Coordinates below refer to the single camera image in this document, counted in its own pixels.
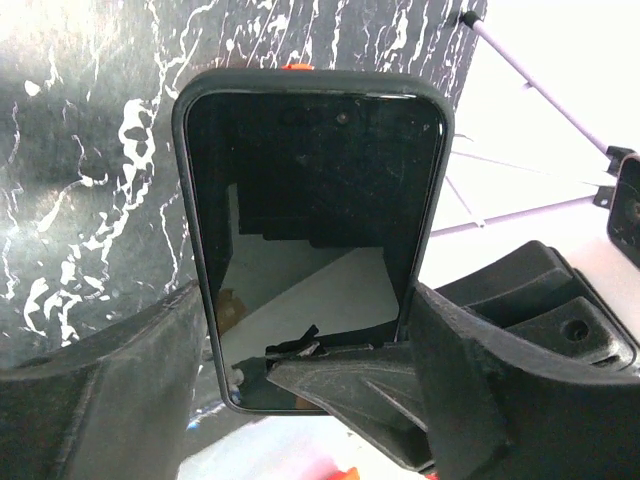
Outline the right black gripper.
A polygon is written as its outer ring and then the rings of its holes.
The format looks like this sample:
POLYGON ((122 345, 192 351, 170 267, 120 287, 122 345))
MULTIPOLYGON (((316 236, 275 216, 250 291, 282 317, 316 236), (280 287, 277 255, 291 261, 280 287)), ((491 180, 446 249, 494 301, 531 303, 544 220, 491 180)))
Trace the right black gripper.
MULTIPOLYGON (((621 162, 607 234, 639 267, 639 155, 621 162)), ((606 370, 636 370, 638 342, 578 269, 529 241, 437 292, 484 320, 554 353, 606 370)))

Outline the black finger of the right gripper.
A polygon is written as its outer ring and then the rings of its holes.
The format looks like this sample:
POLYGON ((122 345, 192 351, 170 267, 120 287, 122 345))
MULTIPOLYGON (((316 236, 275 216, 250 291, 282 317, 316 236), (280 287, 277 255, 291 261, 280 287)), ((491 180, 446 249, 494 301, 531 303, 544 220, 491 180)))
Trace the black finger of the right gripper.
POLYGON ((267 379, 334 416, 401 468, 435 469, 407 342, 282 360, 267 379))

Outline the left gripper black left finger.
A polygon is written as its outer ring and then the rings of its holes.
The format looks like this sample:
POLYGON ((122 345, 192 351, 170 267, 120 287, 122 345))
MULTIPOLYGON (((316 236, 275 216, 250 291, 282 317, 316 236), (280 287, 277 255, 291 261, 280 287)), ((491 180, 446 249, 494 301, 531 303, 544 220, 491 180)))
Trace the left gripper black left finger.
POLYGON ((1 372, 4 479, 174 479, 205 319, 194 282, 1 372))

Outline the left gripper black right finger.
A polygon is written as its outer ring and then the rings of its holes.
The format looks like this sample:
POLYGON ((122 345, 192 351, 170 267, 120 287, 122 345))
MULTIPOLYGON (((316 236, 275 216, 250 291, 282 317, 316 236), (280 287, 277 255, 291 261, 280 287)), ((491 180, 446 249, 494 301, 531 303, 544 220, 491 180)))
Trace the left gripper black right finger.
POLYGON ((561 356, 425 287, 409 343, 443 479, 635 479, 639 380, 561 356))

